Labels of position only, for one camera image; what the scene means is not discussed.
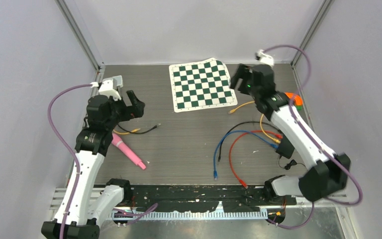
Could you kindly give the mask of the black network switch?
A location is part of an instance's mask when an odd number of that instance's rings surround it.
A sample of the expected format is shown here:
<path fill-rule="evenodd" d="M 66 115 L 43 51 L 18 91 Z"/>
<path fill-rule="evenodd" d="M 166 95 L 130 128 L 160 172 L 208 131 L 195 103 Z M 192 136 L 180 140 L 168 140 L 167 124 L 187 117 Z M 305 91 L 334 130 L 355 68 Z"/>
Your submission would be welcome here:
<path fill-rule="evenodd" d="M 280 143 L 278 144 L 277 149 L 275 150 L 275 153 L 278 154 L 280 157 L 291 159 L 294 151 L 295 147 L 292 145 L 290 140 L 285 135 L 283 135 L 282 139 L 280 140 Z"/>

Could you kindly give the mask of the pink marker pen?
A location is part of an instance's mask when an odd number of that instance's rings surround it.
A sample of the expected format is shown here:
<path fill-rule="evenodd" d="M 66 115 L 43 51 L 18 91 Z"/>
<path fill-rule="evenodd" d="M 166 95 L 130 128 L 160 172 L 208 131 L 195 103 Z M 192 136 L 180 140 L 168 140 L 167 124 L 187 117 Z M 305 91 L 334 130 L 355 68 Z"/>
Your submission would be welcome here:
<path fill-rule="evenodd" d="M 142 170 L 146 169 L 147 166 L 144 164 L 141 158 L 123 142 L 120 136 L 112 133 L 111 143 L 116 148 L 118 148 L 127 158 L 129 158 L 136 166 L 140 167 Z"/>

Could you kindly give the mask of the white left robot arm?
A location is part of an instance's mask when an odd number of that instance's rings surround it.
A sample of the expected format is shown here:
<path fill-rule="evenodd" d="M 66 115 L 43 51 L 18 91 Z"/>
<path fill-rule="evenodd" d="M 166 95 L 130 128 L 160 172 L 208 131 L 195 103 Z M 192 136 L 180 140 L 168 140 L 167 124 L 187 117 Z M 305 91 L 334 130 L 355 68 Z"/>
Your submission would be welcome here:
<path fill-rule="evenodd" d="M 47 239 L 97 239 L 103 222 L 117 205 L 127 206 L 133 194 L 128 180 L 111 179 L 98 199 L 91 203 L 97 173 L 113 140 L 112 132 L 122 121 L 141 118 L 145 103 L 133 90 L 126 92 L 131 105 L 113 96 L 96 95 L 88 100 L 85 126 L 68 147 L 75 166 L 67 191 L 53 220 L 44 222 Z"/>

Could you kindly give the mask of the small white grey hub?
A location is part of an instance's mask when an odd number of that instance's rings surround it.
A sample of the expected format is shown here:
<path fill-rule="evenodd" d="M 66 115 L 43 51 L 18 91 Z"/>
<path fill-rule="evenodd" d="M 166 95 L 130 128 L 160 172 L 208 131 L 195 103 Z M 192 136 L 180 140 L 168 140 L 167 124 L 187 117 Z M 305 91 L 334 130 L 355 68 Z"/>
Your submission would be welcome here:
<path fill-rule="evenodd" d="M 123 77 L 121 75 L 113 76 L 112 80 L 113 80 L 113 83 L 116 86 L 116 88 L 122 88 L 123 87 Z"/>

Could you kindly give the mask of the orange arch toy block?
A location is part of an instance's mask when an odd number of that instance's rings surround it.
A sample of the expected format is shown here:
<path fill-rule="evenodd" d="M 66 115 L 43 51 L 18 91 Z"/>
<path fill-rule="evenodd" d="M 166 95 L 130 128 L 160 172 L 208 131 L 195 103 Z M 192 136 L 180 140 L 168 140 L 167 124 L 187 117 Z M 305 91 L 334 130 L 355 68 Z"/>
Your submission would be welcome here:
<path fill-rule="evenodd" d="M 293 99 L 293 104 L 294 106 L 302 106 L 303 107 L 303 100 L 298 94 L 290 93 L 290 92 L 285 92 L 287 97 L 289 99 Z"/>

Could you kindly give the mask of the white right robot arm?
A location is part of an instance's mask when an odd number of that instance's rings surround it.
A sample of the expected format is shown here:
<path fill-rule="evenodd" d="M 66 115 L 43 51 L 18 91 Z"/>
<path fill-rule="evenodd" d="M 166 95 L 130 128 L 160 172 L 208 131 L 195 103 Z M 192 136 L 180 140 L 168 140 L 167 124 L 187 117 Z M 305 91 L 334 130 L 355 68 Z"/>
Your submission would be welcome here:
<path fill-rule="evenodd" d="M 277 204 L 284 196 L 302 196 L 316 202 L 346 188 L 350 158 L 323 143 L 300 117 L 290 98 L 276 90 L 269 65 L 239 64 L 230 88 L 250 95 L 257 110 L 284 133 L 303 159 L 307 172 L 300 177 L 280 175 L 265 181 L 264 198 Z"/>

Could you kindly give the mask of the green white chessboard mat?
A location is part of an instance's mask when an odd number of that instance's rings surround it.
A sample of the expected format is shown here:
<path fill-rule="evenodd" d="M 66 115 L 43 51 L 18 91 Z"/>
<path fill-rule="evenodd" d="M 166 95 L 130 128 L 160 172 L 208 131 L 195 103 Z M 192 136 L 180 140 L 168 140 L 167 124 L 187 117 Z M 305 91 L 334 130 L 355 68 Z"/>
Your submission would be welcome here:
<path fill-rule="evenodd" d="M 227 66 L 215 58 L 169 66 L 174 112 L 235 106 Z"/>

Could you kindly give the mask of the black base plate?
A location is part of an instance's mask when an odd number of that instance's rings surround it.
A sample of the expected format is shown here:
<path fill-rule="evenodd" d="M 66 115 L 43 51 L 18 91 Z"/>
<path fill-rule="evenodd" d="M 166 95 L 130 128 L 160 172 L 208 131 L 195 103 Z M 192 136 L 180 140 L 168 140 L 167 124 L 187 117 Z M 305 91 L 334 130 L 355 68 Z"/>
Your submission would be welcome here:
<path fill-rule="evenodd" d="M 254 212 L 259 207 L 294 206 L 296 198 L 287 196 L 265 200 L 262 186 L 250 185 L 132 185 L 119 206 L 145 211 L 157 203 L 156 212 L 213 212 L 222 206 L 225 212 Z"/>

